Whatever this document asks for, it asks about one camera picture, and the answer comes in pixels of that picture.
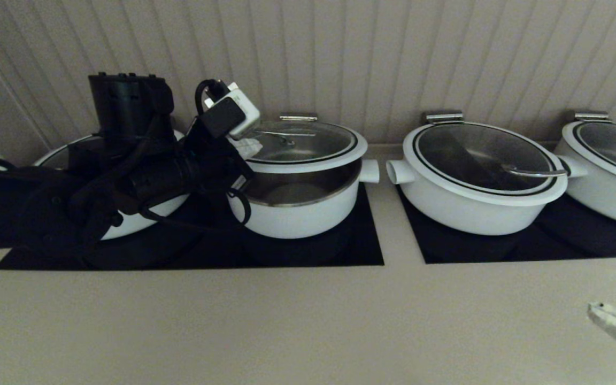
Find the black glass cooktop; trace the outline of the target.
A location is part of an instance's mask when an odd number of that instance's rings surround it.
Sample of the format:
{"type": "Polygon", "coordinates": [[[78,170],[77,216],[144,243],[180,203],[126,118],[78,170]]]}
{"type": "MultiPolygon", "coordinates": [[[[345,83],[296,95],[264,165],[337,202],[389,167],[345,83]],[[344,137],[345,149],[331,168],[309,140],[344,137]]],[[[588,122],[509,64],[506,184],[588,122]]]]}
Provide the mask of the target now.
{"type": "Polygon", "coordinates": [[[504,236],[461,232],[417,210],[397,188],[428,265],[616,258],[616,220],[564,195],[525,229],[504,236]]]}
{"type": "Polygon", "coordinates": [[[284,240],[246,228],[197,233],[154,224],[137,233],[102,241],[83,257],[48,257],[24,248],[9,251],[1,271],[152,271],[316,266],[383,266],[366,188],[355,208],[325,233],[284,240]]]}

